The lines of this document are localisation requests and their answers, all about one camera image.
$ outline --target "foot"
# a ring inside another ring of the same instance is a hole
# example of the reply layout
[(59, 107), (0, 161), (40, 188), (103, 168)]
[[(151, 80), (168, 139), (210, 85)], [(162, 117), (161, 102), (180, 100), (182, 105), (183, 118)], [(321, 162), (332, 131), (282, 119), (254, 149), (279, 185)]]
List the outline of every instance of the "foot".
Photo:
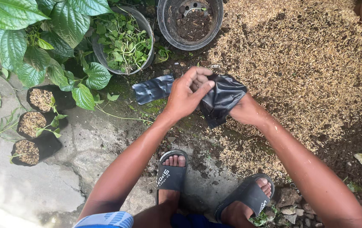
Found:
[[(185, 167), (185, 157), (184, 156), (170, 156), (165, 162), (163, 162), (164, 166), (178, 166)], [(171, 205), (171, 208), (177, 210), (178, 201), (180, 199), (180, 192), (175, 190), (164, 190), (160, 189), (158, 191), (158, 203), (168, 203)]]
[[(269, 183), (268, 180), (263, 177), (256, 180), (256, 183), (269, 198), (271, 196), (271, 183)], [(244, 203), (240, 201), (234, 201), (229, 206), (224, 208), (221, 214), (221, 220), (224, 224), (238, 227), (236, 222), (241, 221), (242, 218), (247, 221), (253, 213), (253, 210), (251, 210)]]

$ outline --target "person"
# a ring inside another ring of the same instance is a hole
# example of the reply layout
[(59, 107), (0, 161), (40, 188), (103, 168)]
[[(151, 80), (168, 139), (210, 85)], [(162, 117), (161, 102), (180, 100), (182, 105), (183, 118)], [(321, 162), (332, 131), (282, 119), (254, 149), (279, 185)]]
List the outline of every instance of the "person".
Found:
[[(264, 174), (249, 177), (249, 181), (244, 181), (220, 204), (216, 211), (219, 223), (209, 222), (203, 215), (184, 217), (175, 214), (183, 184), (180, 178), (184, 178), (188, 165), (188, 158), (182, 151), (170, 151), (160, 159), (156, 206), (134, 217), (120, 211), (167, 131), (181, 118), (191, 114), (214, 86), (214, 81), (208, 80), (207, 75), (212, 75), (212, 71), (194, 66), (173, 82), (163, 112), (108, 166), (91, 191), (75, 228), (254, 227), (248, 219), (257, 215), (274, 193), (272, 180)], [(254, 125), (264, 134), (297, 188), (326, 227), (362, 227), (362, 207), (347, 186), (260, 106), (249, 92), (229, 114), (242, 124)], [(265, 199), (264, 202), (256, 201), (257, 196)]]

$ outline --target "concrete floor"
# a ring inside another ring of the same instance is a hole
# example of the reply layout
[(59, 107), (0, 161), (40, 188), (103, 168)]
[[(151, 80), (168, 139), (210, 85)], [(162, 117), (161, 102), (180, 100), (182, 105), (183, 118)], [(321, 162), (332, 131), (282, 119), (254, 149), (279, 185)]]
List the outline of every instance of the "concrete floor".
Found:
[[(22, 89), (15, 75), (10, 82), (16, 89)], [(43, 84), (51, 83), (46, 79)], [(10, 85), (1, 78), (0, 92), (1, 118), (19, 107), (19, 103)], [(22, 105), (30, 108), (26, 102), (26, 91), (17, 93)], [(134, 118), (137, 113), (121, 109), (130, 101), (119, 99), (119, 102), (108, 105), (105, 110), (118, 116)], [(10, 164), (8, 155), (13, 142), (0, 138), (0, 228), (72, 227), (99, 176), (117, 154), (147, 129), (138, 121), (117, 119), (98, 110), (87, 111), (76, 107), (66, 110), (64, 114), (68, 115), (69, 125), (62, 130), (59, 138), (63, 148), (36, 166)], [(208, 156), (211, 146), (208, 139), (193, 135), (196, 134), (181, 133), (169, 145), (171, 149), (186, 151), (190, 160), (193, 156), (201, 158), (198, 161), (198, 165), (201, 165), (199, 169), (188, 167), (182, 205), (190, 211), (210, 217), (219, 202), (237, 187), (239, 180)], [(133, 188), (121, 210), (135, 215), (154, 205), (156, 163), (157, 158), (153, 157), (146, 174)]]

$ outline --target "hand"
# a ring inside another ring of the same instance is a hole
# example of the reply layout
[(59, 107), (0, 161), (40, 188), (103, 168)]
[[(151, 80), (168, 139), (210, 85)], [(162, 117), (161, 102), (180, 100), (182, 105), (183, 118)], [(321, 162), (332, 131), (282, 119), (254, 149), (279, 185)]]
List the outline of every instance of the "hand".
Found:
[(252, 98), (249, 92), (240, 99), (229, 114), (242, 124), (254, 126), (263, 124), (267, 119), (272, 119), (272, 116)]
[(172, 120), (179, 121), (191, 114), (202, 98), (214, 87), (214, 81), (208, 80), (206, 75), (213, 72), (204, 67), (191, 67), (182, 77), (173, 84), (165, 112)]

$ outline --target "black plastic polybag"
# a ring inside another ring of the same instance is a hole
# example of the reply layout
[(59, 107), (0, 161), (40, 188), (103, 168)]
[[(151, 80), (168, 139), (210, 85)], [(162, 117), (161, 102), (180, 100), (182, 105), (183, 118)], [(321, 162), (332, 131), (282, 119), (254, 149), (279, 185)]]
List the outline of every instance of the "black plastic polybag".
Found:
[(168, 97), (171, 93), (173, 81), (174, 77), (171, 73), (132, 85), (136, 93), (137, 103), (143, 105), (150, 101)]
[(230, 75), (213, 74), (208, 77), (215, 82), (212, 90), (200, 102), (210, 128), (215, 128), (226, 122), (229, 111), (246, 94), (247, 88)]

